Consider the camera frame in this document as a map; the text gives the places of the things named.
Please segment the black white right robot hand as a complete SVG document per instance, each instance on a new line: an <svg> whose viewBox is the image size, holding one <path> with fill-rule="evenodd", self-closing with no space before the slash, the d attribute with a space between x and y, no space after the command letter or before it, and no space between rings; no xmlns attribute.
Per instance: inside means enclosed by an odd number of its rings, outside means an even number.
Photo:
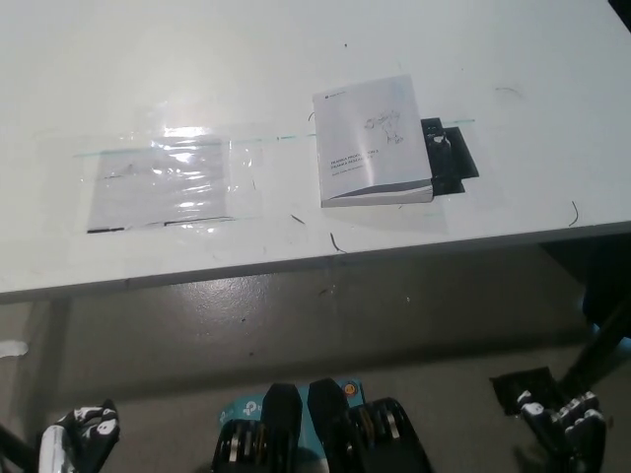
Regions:
<svg viewBox="0 0 631 473"><path fill-rule="evenodd" d="M553 410L525 390L517 398L517 407L545 449L549 457L546 468L550 472L601 471L607 422L592 391L585 391Z"/></svg>

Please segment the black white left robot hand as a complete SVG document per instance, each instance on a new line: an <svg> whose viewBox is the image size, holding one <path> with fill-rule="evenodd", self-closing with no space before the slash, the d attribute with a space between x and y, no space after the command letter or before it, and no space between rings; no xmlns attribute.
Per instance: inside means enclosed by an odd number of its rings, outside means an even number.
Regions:
<svg viewBox="0 0 631 473"><path fill-rule="evenodd" d="M112 400L73 409L43 432L37 472L100 472L119 437L120 422Z"/></svg>

